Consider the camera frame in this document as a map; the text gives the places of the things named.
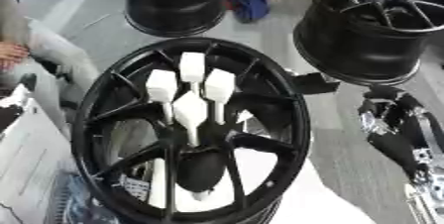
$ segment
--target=black wheel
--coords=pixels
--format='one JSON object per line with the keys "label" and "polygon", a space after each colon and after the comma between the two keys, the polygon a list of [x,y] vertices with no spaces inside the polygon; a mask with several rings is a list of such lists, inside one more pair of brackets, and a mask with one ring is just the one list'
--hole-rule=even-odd
{"label": "black wheel", "polygon": [[125,18],[143,33],[179,38],[213,28],[225,12],[225,0],[127,0]]}
{"label": "black wheel", "polygon": [[[202,124],[198,132],[201,146],[197,148],[187,144],[186,133],[180,126],[166,126],[162,122],[162,107],[149,102],[144,90],[154,68],[178,72],[182,52],[206,53],[207,73],[217,67],[236,74],[237,90],[226,105],[227,123],[220,126],[209,119]],[[177,96],[185,91],[187,86],[181,82]],[[240,128],[243,126],[239,126],[239,115],[245,110],[262,125],[261,132]],[[148,122],[156,138],[109,162],[106,153],[115,142],[112,135],[116,127],[135,119]],[[305,101],[294,89],[289,75],[274,61],[236,43],[184,38],[141,48],[114,63],[97,79],[78,110],[72,129],[72,152],[94,197],[125,223],[266,224],[300,172],[308,153],[309,135]],[[245,192],[234,156],[240,148],[277,157],[268,177],[251,193]],[[209,211],[179,212],[174,188],[180,180],[180,167],[202,153],[216,153],[222,160],[232,181],[233,203]],[[166,163],[165,208],[132,196],[120,183],[122,175],[131,176],[134,167],[153,159]]]}
{"label": "black wheel", "polygon": [[361,85],[413,77],[430,34],[444,30],[444,0],[313,0],[294,29],[320,71]]}

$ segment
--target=gray pants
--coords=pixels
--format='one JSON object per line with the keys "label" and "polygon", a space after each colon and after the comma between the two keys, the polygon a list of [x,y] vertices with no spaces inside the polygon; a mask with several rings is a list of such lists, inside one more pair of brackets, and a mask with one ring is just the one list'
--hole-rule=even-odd
{"label": "gray pants", "polygon": [[[28,48],[31,54],[61,65],[84,94],[99,74],[87,53],[35,20],[30,21],[29,26],[31,34]],[[2,83],[13,87],[25,73],[34,73],[37,76],[34,97],[67,136],[64,114],[59,107],[58,84],[52,74],[29,57],[12,69],[2,72],[0,79]]]}
{"label": "gray pants", "polygon": [[[61,65],[83,94],[99,74],[84,50],[38,21],[26,19],[17,0],[0,0],[0,41],[28,47],[32,56]],[[59,107],[57,80],[39,63],[28,57],[13,68],[0,71],[0,83],[14,87],[25,73],[37,76],[35,98],[55,125],[68,136],[64,114]]]}

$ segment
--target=white foam block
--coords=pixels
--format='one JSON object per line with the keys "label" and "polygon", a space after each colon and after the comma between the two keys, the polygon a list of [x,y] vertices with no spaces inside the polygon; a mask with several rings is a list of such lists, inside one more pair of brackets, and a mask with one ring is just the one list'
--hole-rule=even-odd
{"label": "white foam block", "polygon": [[154,69],[147,80],[146,87],[152,101],[172,102],[177,92],[175,73]]}
{"label": "white foam block", "polygon": [[174,118],[188,131],[190,145],[199,145],[197,127],[208,116],[207,103],[192,91],[188,91],[173,104]]}
{"label": "white foam block", "polygon": [[205,80],[205,96],[219,103],[227,103],[236,87],[236,75],[221,69],[213,69]]}
{"label": "white foam block", "polygon": [[202,82],[205,76],[205,54],[183,53],[179,64],[180,78],[184,82]]}

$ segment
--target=gray floor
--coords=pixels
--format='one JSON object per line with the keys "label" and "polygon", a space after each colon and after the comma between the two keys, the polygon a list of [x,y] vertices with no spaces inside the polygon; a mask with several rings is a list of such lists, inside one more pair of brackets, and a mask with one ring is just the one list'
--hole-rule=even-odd
{"label": "gray floor", "polygon": [[[243,25],[229,13],[221,24],[203,35],[246,44],[300,73],[311,71],[291,40],[292,28],[309,0],[270,1],[272,12],[266,19]],[[86,49],[101,69],[159,40],[137,32],[125,22],[124,0],[22,0],[22,4],[30,17],[44,21]],[[442,38],[435,39],[438,44]],[[441,53],[442,48],[431,45],[421,71],[405,88],[444,121],[443,71],[437,56]],[[404,175],[370,147],[360,132],[356,107],[364,91],[363,87],[342,84],[336,94],[307,97],[315,135],[311,159],[329,187],[361,207],[377,223],[413,223],[402,194]]]}

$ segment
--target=blue object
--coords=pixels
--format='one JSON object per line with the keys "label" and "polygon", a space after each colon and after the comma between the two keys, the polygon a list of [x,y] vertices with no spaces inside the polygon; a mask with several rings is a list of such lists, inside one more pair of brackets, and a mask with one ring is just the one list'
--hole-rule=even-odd
{"label": "blue object", "polygon": [[264,18],[270,12],[267,0],[228,0],[237,18],[250,23]]}
{"label": "blue object", "polygon": [[73,174],[67,185],[71,198],[65,208],[69,224],[119,224],[112,212],[93,199],[82,178]]}

